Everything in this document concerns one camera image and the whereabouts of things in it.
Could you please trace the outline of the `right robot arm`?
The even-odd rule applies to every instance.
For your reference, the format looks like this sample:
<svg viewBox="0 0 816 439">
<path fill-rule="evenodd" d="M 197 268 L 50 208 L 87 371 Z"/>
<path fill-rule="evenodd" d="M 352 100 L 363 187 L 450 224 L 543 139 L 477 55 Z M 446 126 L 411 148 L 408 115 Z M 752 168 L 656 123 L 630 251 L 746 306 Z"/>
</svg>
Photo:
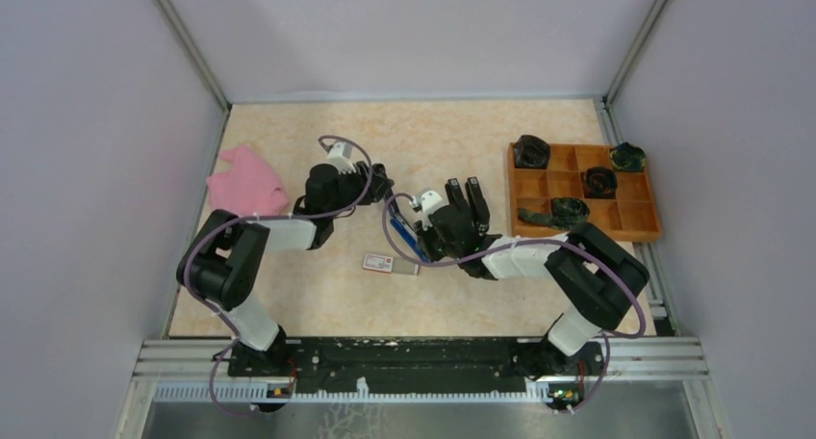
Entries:
<svg viewBox="0 0 816 439">
<path fill-rule="evenodd" d="M 418 244 L 431 263 L 456 265 L 468 276 L 486 280 L 553 280 L 570 302 L 547 330 L 542 360 L 555 374 L 567 373 L 580 349 L 601 332 L 618 335 L 629 311 L 638 317 L 639 338 L 646 317 L 637 297 L 650 280 L 645 266 L 598 227 L 581 222 L 569 232 L 546 238 L 489 235 L 472 213 L 443 201 L 415 200 L 420 216 Z"/>
</svg>

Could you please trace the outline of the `blue stapler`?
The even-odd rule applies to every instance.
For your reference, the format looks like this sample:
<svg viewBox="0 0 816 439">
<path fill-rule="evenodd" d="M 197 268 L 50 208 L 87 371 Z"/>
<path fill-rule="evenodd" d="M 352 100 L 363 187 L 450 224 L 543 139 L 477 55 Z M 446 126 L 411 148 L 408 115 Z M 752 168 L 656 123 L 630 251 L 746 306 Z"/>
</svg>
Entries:
<svg viewBox="0 0 816 439">
<path fill-rule="evenodd" d="M 386 171 L 384 164 L 376 163 L 372 167 L 373 175 L 377 180 L 378 188 L 375 193 L 380 195 L 381 200 L 385 204 L 387 219 L 391 227 L 396 231 L 400 238 L 412 249 L 412 251 L 423 261 L 426 262 L 428 258 L 421 251 L 418 238 L 415 231 L 408 223 L 407 219 L 402 215 L 398 205 L 395 201 L 389 201 L 389 198 L 394 195 L 394 180 L 391 179 Z"/>
</svg>

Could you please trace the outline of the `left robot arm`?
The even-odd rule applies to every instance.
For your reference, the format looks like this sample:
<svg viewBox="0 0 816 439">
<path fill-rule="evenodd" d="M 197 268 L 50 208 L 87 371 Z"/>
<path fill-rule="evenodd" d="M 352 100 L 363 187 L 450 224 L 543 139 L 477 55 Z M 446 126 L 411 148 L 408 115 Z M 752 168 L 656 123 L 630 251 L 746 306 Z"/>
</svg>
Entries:
<svg viewBox="0 0 816 439">
<path fill-rule="evenodd" d="M 382 164 L 358 162 L 350 173 L 316 165 L 290 216 L 243 219 L 213 211 L 180 260 L 176 279 L 225 319 L 254 367 L 279 374 L 289 361 L 285 330 L 252 295 L 265 254 L 323 246 L 340 214 L 384 200 L 393 186 Z"/>
</svg>

